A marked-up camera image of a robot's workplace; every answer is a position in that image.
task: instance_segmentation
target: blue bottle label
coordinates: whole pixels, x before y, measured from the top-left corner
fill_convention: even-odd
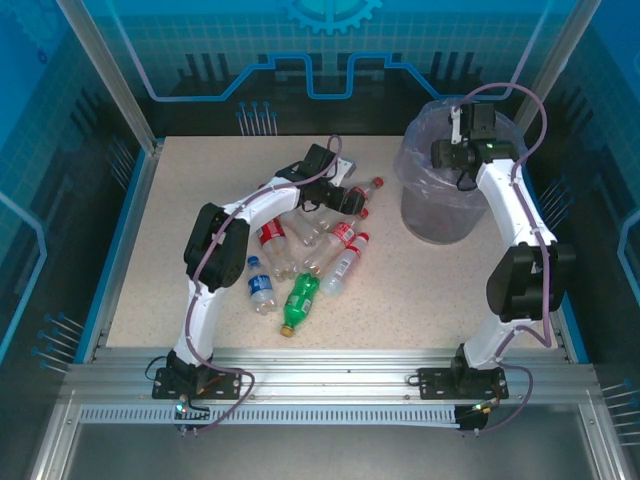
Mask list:
[[[260,290],[272,290],[271,280],[268,275],[256,275],[249,280],[249,293],[253,295]]]

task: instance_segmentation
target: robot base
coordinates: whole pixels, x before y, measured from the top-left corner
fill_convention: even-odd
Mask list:
[[[450,368],[421,368],[417,386],[422,400],[478,400],[509,398],[502,368],[476,370],[469,367],[463,345],[456,351]]]
[[[237,400],[241,375],[218,372],[201,365],[186,365],[171,351],[167,366],[156,371],[151,397],[178,400],[182,395],[198,400]]]

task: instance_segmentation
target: mounting plate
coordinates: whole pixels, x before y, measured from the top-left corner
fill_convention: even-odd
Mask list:
[[[464,389],[456,386],[450,368],[418,369],[418,387],[421,400],[490,400],[496,397],[497,388],[500,399],[509,398],[504,370],[473,370],[473,378],[468,378]]]
[[[170,368],[159,368],[156,371],[151,397],[157,400],[178,400],[180,395],[185,394],[198,400],[237,400],[240,398],[241,375],[210,369],[207,370],[207,374],[208,377],[200,379],[199,383],[207,385],[213,381],[212,388],[206,392],[198,393],[196,387],[185,382]]]

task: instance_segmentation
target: blue edge trim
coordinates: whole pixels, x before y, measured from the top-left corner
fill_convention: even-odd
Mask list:
[[[129,190],[127,191],[127,195],[124,199],[124,204],[122,205],[122,211],[120,212],[120,217],[118,218],[118,224],[113,234],[113,240],[111,241],[111,246],[109,247],[109,253],[107,254],[107,259],[105,260],[104,268],[102,269],[102,274],[100,275],[98,288],[96,289],[96,293],[93,296],[93,302],[91,303],[91,309],[89,310],[87,323],[85,324],[82,338],[80,339],[80,344],[78,346],[78,350],[76,351],[75,358],[73,359],[73,363],[82,363],[82,358],[84,358],[87,349],[89,348],[89,342],[91,341],[93,329],[96,327],[96,322],[98,320],[98,311],[100,310],[100,304],[102,303],[104,291],[107,286],[107,280],[109,279],[111,271],[113,270],[113,263],[115,261],[116,252],[118,251],[118,247],[120,246],[124,226],[129,216],[129,210],[131,209],[133,194],[138,187],[138,180],[140,179],[140,173],[142,171],[144,162],[145,153],[141,150],[138,156],[138,161],[136,162],[136,168],[133,171],[131,183],[129,184]],[[538,205],[537,198],[533,193],[533,184],[531,183],[529,172],[525,170],[523,172],[523,175],[527,189],[531,193],[531,197],[536,204],[536,208],[539,209],[540,207]],[[569,300],[568,295],[565,295],[564,299],[562,300],[561,308],[564,312],[567,328],[569,329],[569,334],[571,335],[569,341],[572,342],[573,348],[576,352],[576,360],[578,361],[578,363],[589,363],[589,357],[587,356],[587,351],[584,348],[582,335],[580,334],[578,322],[576,321],[576,317],[573,313],[573,307],[571,306],[571,301]]]
[[[529,172],[524,169],[523,172],[524,183],[529,190],[529,194],[533,200],[533,203],[536,205],[538,211],[540,211],[540,205],[538,204],[538,199],[533,190],[533,184],[531,183],[531,177],[529,176]],[[567,328],[569,329],[569,335],[571,338],[565,339],[569,340],[573,349],[576,352],[576,360],[578,363],[589,363],[589,357],[587,356],[587,351],[584,348],[584,342],[582,341],[582,335],[580,335],[580,329],[578,328],[578,322],[576,320],[576,316],[573,313],[573,307],[571,306],[571,301],[569,300],[569,295],[565,294],[564,299],[562,300],[562,304],[560,305],[562,311],[564,312],[564,318],[567,323]]]
[[[80,344],[78,345],[75,357],[73,358],[73,363],[83,363],[82,359],[84,358],[87,350],[89,348],[93,348],[93,345],[89,345],[89,343],[91,342],[91,337],[93,336],[93,330],[96,328],[96,322],[98,321],[98,311],[100,310],[100,305],[102,304],[104,291],[107,287],[107,281],[109,280],[111,271],[113,270],[113,263],[115,262],[116,253],[118,251],[118,247],[120,246],[120,241],[122,240],[122,233],[124,232],[124,226],[127,223],[129,211],[131,210],[133,195],[138,188],[140,173],[142,172],[142,167],[144,166],[145,161],[146,154],[144,150],[140,150],[138,160],[136,161],[136,167],[133,170],[133,175],[131,176],[131,182],[129,182],[129,189],[127,190],[127,195],[124,198],[122,210],[120,211],[120,216],[118,217],[116,230],[115,232],[113,232],[113,239],[111,240],[109,253],[107,254],[107,259],[105,260],[104,267],[102,268],[100,281],[98,282],[96,293],[93,295],[93,301],[91,302],[91,309],[89,310],[89,315],[87,316],[87,322],[85,323],[84,330],[82,331],[82,337],[80,337]]]

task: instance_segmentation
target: trash bin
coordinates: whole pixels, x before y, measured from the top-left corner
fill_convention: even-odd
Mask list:
[[[457,101],[427,103],[407,127],[393,165],[404,186],[400,204],[404,224],[419,238],[437,244],[465,238],[489,206],[480,190],[458,190],[459,171],[435,170],[431,164],[431,144],[451,138],[449,111]],[[496,113],[496,132],[498,140],[512,142],[520,155],[526,152],[519,128],[500,113]]]

